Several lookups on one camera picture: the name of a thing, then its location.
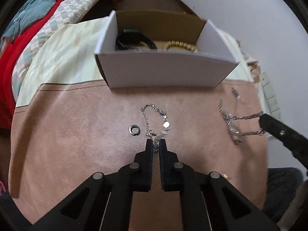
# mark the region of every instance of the red blanket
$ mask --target red blanket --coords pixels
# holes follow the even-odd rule
[[[54,14],[60,3],[58,0],[48,14],[29,27],[10,44],[0,58],[0,128],[11,128],[16,102],[12,93],[12,73],[16,61],[39,30]]]

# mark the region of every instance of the black watch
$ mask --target black watch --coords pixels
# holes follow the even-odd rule
[[[116,38],[116,46],[118,50],[134,49],[129,45],[139,44],[140,42],[144,42],[150,49],[157,49],[154,42],[135,29],[124,29]]]

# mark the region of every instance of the gold beaded bracelet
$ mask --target gold beaded bracelet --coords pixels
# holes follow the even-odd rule
[[[166,45],[164,46],[165,50],[168,50],[170,47],[180,47],[180,48],[184,48],[193,52],[199,52],[199,49],[197,47],[191,46],[190,44],[187,44],[185,42],[182,41],[169,41],[166,43]]]

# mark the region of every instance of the open cardboard box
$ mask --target open cardboard box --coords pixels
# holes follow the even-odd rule
[[[210,20],[160,10],[112,11],[95,48],[100,73],[110,88],[216,87],[239,63]],[[116,50],[123,29],[137,29],[158,50]],[[170,48],[168,41],[197,45],[200,52]]]

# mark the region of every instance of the metal screw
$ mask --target metal screw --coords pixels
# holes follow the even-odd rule
[[[220,174],[218,172],[212,172],[211,177],[214,179],[218,179],[220,177]]]
[[[174,164],[174,167],[175,167],[175,168],[183,168],[183,167],[184,167],[184,164],[181,163],[181,162],[176,162],[176,163]]]
[[[130,167],[131,169],[136,169],[136,168],[139,168],[139,164],[136,163],[136,162],[133,162],[133,163],[131,163],[131,164],[129,165],[129,167]]]
[[[102,179],[102,178],[103,178],[103,174],[100,173],[100,172],[97,172],[97,173],[95,173],[95,174],[93,175],[93,179],[95,179],[95,180],[100,180],[100,179]]]

